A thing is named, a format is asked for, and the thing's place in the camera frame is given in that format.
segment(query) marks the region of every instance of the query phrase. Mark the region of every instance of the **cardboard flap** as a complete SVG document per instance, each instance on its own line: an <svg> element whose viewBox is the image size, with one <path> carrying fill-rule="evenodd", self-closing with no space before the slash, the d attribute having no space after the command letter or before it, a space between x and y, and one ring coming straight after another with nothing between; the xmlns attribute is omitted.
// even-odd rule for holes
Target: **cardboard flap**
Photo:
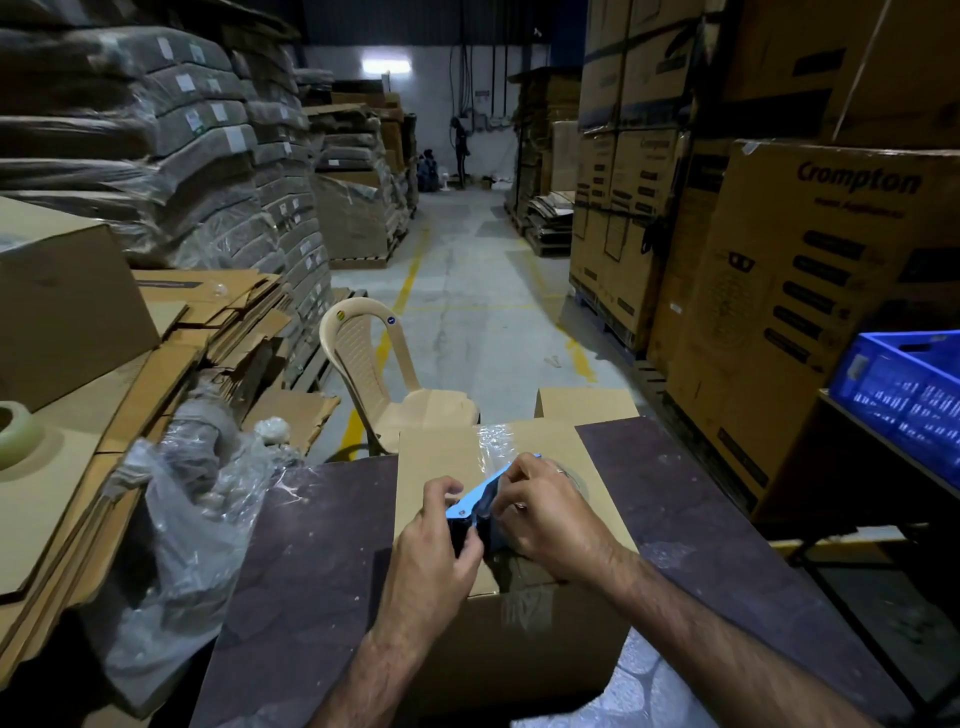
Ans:
<svg viewBox="0 0 960 728"><path fill-rule="evenodd" d="M585 497L614 538L636 551L634 540L620 518L573 425L556 420L524 420L507 425L404 429L396 474L394 536L423 506L423 484L450 475L469 493L489 475L513 461L521 452L538 452L555 460L584 483ZM498 589L490 568L483 564L470 595L495 594Z"/></svg>

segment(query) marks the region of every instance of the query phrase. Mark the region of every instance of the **concrete floor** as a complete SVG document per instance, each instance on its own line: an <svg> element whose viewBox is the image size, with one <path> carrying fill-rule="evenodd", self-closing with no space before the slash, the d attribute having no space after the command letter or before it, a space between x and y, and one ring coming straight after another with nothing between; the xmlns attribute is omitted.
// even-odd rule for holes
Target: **concrete floor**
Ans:
<svg viewBox="0 0 960 728"><path fill-rule="evenodd" d="M333 284L366 288L391 307L401 318L420 383L467 392L485 424L532 417L541 386L628 387L645 410L626 364L568 297L569 258L536 257L511 227L503 201L502 192L480 189L421 195L417 218L390 266L335 271ZM375 348L381 337L383 327L375 322ZM402 399L392 354L384 379L394 400ZM308 461L366 455L357 451L366 436L335 372L324 391L343 403Z"/></svg>

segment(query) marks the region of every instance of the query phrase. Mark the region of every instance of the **stack of boxes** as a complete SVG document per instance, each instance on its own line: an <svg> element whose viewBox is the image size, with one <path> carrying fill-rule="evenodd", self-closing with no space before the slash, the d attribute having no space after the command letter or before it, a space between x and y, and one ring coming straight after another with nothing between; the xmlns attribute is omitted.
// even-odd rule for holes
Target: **stack of boxes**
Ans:
<svg viewBox="0 0 960 728"><path fill-rule="evenodd" d="M855 453L818 390L852 338L960 323L960 7L627 5L591 3L571 280L755 522L829 518Z"/></svg>

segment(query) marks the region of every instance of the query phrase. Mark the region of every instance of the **cardboard box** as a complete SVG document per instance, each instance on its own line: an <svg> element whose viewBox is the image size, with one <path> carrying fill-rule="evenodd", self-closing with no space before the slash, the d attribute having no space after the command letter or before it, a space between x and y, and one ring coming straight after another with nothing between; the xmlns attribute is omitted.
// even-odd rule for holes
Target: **cardboard box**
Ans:
<svg viewBox="0 0 960 728"><path fill-rule="evenodd" d="M0 198L0 400L32 412L157 344L107 225Z"/></svg>
<svg viewBox="0 0 960 728"><path fill-rule="evenodd" d="M590 0L580 86L580 129L609 130L617 117L630 0Z"/></svg>
<svg viewBox="0 0 960 728"><path fill-rule="evenodd" d="M638 415L627 389L598 387L541 387L537 390L534 417L561 420L571 425L592 425L627 420Z"/></svg>
<svg viewBox="0 0 960 728"><path fill-rule="evenodd" d="M540 419L494 426L502 448L483 447L483 440L489 438L485 435L489 429L483 426L401 433L397 536L422 507L426 480L449 474L470 489L483 480L484 472L531 451L554 458L576 473L593 511L617 541L636 550L572 424ZM536 609L524 610L529 616L526 628L511 608L523 592L539 600ZM599 692L611 678L628 631L627 622L599 595L575 584L558 583L533 562L502 552L481 565L467 603L434 644L408 698L418 715L430 715Z"/></svg>
<svg viewBox="0 0 960 728"><path fill-rule="evenodd" d="M600 270L609 221L608 212L588 210L587 234L582 239L576 235L571 239L570 278L594 295L600 291Z"/></svg>
<svg viewBox="0 0 960 728"><path fill-rule="evenodd" d="M825 143L960 146L958 24L953 0L894 0L866 60L844 56L824 117Z"/></svg>
<svg viewBox="0 0 960 728"><path fill-rule="evenodd" d="M587 172L590 180L589 205L610 209L610 183L613 176L613 157L616 153L616 134L602 133L589 138L590 152Z"/></svg>
<svg viewBox="0 0 960 728"><path fill-rule="evenodd" d="M633 352L642 352L650 339L663 257L643 249L646 221L611 214L600 264L597 298L623 325L616 334Z"/></svg>
<svg viewBox="0 0 960 728"><path fill-rule="evenodd" d="M693 142L647 346L647 360L663 375L670 372L732 144L732 139Z"/></svg>
<svg viewBox="0 0 960 728"><path fill-rule="evenodd" d="M960 152L733 145L667 392L757 518L859 330L960 323L958 184Z"/></svg>
<svg viewBox="0 0 960 728"><path fill-rule="evenodd" d="M610 185L610 209L646 218L663 216L678 191L689 134L674 129L621 132Z"/></svg>
<svg viewBox="0 0 960 728"><path fill-rule="evenodd" d="M677 5L689 12L699 4ZM704 5L712 12L726 2ZM696 115L700 130L714 137L815 137L842 63L862 59L882 6L883 0L744 0L739 21L723 35L713 21L686 40L686 27L654 29L628 43L620 123L676 126ZM705 49L714 64L693 87L690 63Z"/></svg>

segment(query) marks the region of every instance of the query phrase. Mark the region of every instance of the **yellow floor line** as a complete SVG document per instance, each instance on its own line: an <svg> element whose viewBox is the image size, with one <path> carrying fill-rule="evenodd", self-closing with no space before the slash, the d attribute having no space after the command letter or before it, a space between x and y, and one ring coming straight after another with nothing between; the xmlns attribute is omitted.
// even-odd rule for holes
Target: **yellow floor line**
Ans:
<svg viewBox="0 0 960 728"><path fill-rule="evenodd" d="M394 310L394 313L397 316L402 316L403 311L407 307L407 302L410 300L410 291L414 287L414 280L417 279L417 273L420 271L420 264L423 262L423 257L426 255L426 252L430 248L431 233L429 226L423 228L420 231L420 243L417 245L417 249L414 251L414 256L410 261L410 268L407 270L407 277L403 281L403 285L400 287L400 292L396 295L396 301L391 308ZM380 336L380 343L376 347L376 368L378 372L383 372L383 368L387 364L387 358L390 356L390 336L387 334L386 330ZM356 409L354 408L350 412L350 419L347 422L347 429L344 430L344 437L340 441L340 450L349 449L347 453L347 458L353 460L356 458L357 446L361 445L364 440L365 429L363 423L360 421L360 415L357 414Z"/></svg>
<svg viewBox="0 0 960 728"><path fill-rule="evenodd" d="M540 268L537 266L537 257L533 254L533 251L530 251L530 256L527 258L527 260L530 267L530 278L534 283L536 295L541 299L562 298L562 296L548 294L546 292L546 281L544 281L543 276L540 275ZM570 354L570 361L573 363L573 371L582 376L587 383L596 384L599 379L597 379L597 374L593 371L593 367L590 366L590 360L588 359L584 348L580 346L580 343L576 339L564 331L559 322L554 321L553 325L556 327L557 331L560 331L564 336L566 336L566 350Z"/></svg>

